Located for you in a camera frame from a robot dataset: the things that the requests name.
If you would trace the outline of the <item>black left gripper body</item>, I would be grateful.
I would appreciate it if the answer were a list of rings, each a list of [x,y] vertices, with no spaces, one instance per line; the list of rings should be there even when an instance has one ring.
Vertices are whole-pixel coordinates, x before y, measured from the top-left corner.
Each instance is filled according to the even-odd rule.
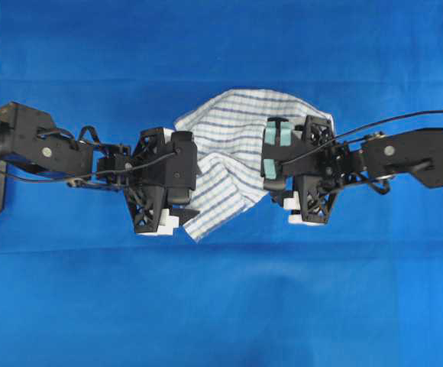
[[[97,179],[110,190],[121,190],[134,233],[172,235],[179,227],[179,215],[168,203],[167,163],[174,158],[174,131],[152,128],[141,132],[135,149],[127,145],[107,145],[97,161]]]

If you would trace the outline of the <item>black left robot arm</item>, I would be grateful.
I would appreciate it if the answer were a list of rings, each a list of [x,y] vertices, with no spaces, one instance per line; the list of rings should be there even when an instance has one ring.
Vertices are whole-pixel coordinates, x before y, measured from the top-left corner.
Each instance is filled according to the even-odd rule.
[[[74,136],[50,114],[10,102],[0,108],[0,212],[6,164],[33,174],[35,184],[123,193],[138,235],[172,235],[199,213],[188,207],[199,173],[188,131],[152,128],[135,148],[106,144],[90,125]]]

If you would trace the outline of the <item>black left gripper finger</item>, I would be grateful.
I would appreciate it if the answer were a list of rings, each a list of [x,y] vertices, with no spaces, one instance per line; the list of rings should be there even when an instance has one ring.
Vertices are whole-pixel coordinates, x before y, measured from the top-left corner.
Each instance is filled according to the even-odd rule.
[[[169,207],[169,224],[171,226],[184,226],[185,223],[199,215],[196,209],[186,208],[184,206]]]

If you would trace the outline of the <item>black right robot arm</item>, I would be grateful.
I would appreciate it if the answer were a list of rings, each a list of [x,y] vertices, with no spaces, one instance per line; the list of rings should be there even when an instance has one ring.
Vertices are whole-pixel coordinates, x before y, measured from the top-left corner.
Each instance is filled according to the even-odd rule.
[[[326,141],[296,161],[291,190],[272,196],[290,212],[289,223],[323,226],[342,190],[367,186],[385,195],[399,174],[409,174],[429,189],[443,187],[443,128],[367,135],[360,141],[356,150],[347,141]]]

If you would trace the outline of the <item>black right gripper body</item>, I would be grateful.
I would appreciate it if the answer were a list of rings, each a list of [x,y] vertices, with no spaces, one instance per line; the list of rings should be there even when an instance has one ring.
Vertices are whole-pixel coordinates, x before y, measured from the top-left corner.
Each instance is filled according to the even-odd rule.
[[[333,121],[313,115],[283,119],[281,148],[281,173],[292,180],[282,198],[289,224],[326,225],[345,178],[338,167],[344,149],[335,140]]]

